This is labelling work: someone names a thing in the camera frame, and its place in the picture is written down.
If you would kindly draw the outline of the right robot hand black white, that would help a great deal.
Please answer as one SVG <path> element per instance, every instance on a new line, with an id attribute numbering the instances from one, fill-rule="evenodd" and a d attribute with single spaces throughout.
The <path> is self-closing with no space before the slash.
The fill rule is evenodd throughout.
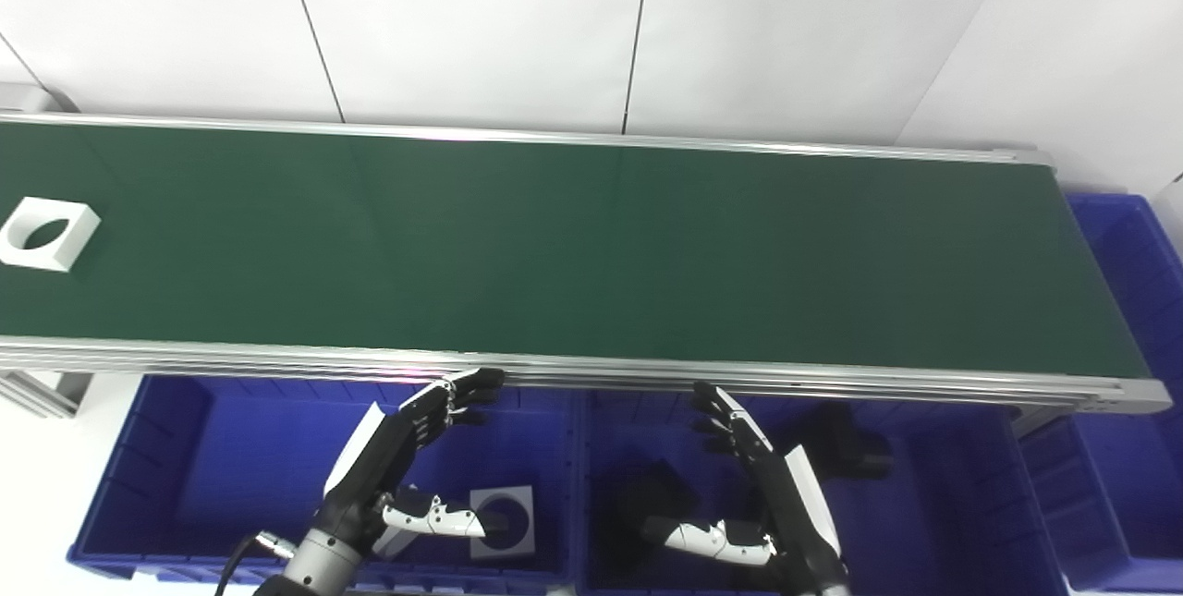
<path id="1" fill-rule="evenodd" d="M 849 595 L 836 525 L 802 445 L 780 453 L 746 407 L 720 386 L 694 382 L 691 403 L 702 412 L 694 429 L 710 433 L 711 449 L 732 454 L 744 467 L 763 499 L 763 517 L 757 523 L 704 523 L 647 516 L 640 525 L 645 540 L 732 566 L 764 569 L 782 595 Z"/>

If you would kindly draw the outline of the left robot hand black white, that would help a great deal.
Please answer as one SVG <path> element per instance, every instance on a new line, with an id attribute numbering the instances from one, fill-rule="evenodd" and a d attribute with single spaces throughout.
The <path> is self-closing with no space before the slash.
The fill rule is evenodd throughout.
<path id="1" fill-rule="evenodd" d="M 481 423 L 478 407 L 497 401 L 506 372 L 480 368 L 445 374 L 397 407 L 366 412 L 327 482 L 311 527 L 330 545 L 371 553 L 390 529 L 413 535 L 479 538 L 508 532 L 508 516 L 445 503 L 403 485 L 416 454 L 455 425 Z"/>

